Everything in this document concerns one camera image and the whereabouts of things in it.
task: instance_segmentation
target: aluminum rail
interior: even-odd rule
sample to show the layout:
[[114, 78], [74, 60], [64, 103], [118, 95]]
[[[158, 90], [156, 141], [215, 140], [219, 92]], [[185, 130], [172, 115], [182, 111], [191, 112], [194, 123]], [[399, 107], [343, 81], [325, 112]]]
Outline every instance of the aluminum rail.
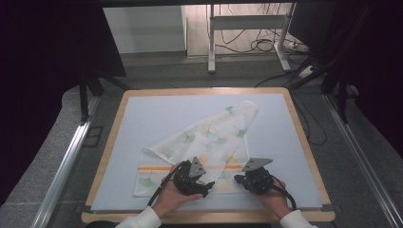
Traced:
[[388, 193], [388, 190], [380, 181], [379, 177], [375, 173], [373, 167], [365, 156], [364, 151], [359, 145], [358, 141], [355, 139], [353, 132], [350, 129], [350, 126], [345, 124], [341, 118], [337, 114], [337, 105], [334, 101], [334, 98], [330, 94], [323, 95], [324, 100], [327, 102], [329, 109], [335, 118], [336, 124], [343, 135], [346, 143], [348, 144], [356, 163], [361, 169], [362, 174], [364, 175], [367, 183], [370, 185], [371, 190], [374, 193], [376, 200], [378, 201], [380, 207], [382, 208], [386, 218], [388, 219], [391, 227], [393, 228], [401, 228], [403, 227], [403, 220], [397, 211], [396, 205], [394, 204], [391, 196]]
[[50, 188], [48, 189], [48, 192], [45, 195], [41, 206], [39, 207], [35, 219], [30, 226], [31, 228], [46, 227], [48, 225], [54, 207], [63, 191], [63, 188], [65, 187], [68, 175], [75, 162], [75, 159], [77, 158], [77, 154], [80, 151], [80, 147], [84, 141], [84, 137], [86, 136], [99, 101], [99, 97], [93, 97], [91, 99], [88, 106], [88, 120], [84, 124], [78, 126], [67, 152], [59, 166], [59, 169], [57, 170], [57, 173], [50, 185]]

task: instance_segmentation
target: wooden floor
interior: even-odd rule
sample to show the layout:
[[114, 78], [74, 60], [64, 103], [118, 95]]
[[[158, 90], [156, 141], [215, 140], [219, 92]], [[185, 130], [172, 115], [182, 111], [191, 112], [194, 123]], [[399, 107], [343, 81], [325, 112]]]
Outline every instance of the wooden floor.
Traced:
[[[291, 4], [224, 4], [215, 5], [215, 15], [262, 15], [262, 14], [285, 14]], [[188, 56], [203, 56], [208, 54], [208, 25], [210, 17], [209, 5], [186, 6], [185, 13], [187, 17], [187, 54]], [[273, 30], [216, 30], [215, 43], [216, 54], [239, 54], [243, 51], [247, 53], [262, 53], [262, 51], [249, 51], [251, 45], [254, 47], [258, 39], [273, 40], [278, 39], [274, 36]], [[295, 38], [287, 35], [287, 39], [294, 41]], [[261, 43], [259, 48], [262, 50], [274, 51], [272, 42]]]

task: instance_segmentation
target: white patterned cloth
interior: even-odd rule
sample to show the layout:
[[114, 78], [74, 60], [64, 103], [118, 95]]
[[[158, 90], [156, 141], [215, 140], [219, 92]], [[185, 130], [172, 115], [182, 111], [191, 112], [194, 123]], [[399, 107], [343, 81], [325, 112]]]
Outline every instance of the white patterned cloth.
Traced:
[[206, 170], [200, 182], [215, 181], [215, 193], [239, 191], [241, 188], [234, 184], [233, 176], [249, 160], [244, 136], [257, 112], [255, 104], [243, 101], [144, 148], [134, 195], [151, 196], [171, 165], [192, 161], [193, 157], [197, 157]]

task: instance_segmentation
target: white metal desk frame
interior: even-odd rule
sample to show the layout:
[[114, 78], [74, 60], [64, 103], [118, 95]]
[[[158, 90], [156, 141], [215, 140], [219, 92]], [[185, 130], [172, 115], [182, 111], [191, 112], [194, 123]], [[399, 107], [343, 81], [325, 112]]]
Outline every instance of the white metal desk frame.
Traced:
[[281, 66], [285, 72], [291, 71], [290, 65], [284, 56], [282, 46], [293, 15], [295, 3], [286, 14], [282, 15], [239, 15], [215, 16], [214, 5], [210, 5], [210, 44], [208, 51], [208, 72], [216, 72], [216, 53], [214, 42], [215, 30], [233, 29], [282, 29], [278, 42], [274, 43]]

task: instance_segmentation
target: desk leg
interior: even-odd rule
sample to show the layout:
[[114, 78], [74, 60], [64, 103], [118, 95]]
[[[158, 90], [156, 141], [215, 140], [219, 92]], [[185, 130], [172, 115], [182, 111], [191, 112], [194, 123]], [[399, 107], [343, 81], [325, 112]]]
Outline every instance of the desk leg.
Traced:
[[290, 26], [291, 18], [293, 17], [293, 11], [294, 11], [295, 5], [296, 4], [293, 3], [290, 7], [290, 10], [288, 10], [287, 15], [284, 20], [284, 25], [283, 25], [279, 40], [278, 40], [278, 42], [275, 42], [275, 50], [278, 55], [279, 62], [281, 63], [282, 69], [285, 72], [291, 71], [291, 68], [290, 68], [290, 65], [288, 64], [287, 59], [285, 58], [282, 47], [284, 46], [284, 40], [285, 40], [285, 36], [287, 35], [288, 27]]
[[216, 45], [214, 43], [214, 5], [210, 5], [210, 44], [208, 47], [208, 72], [216, 72]]

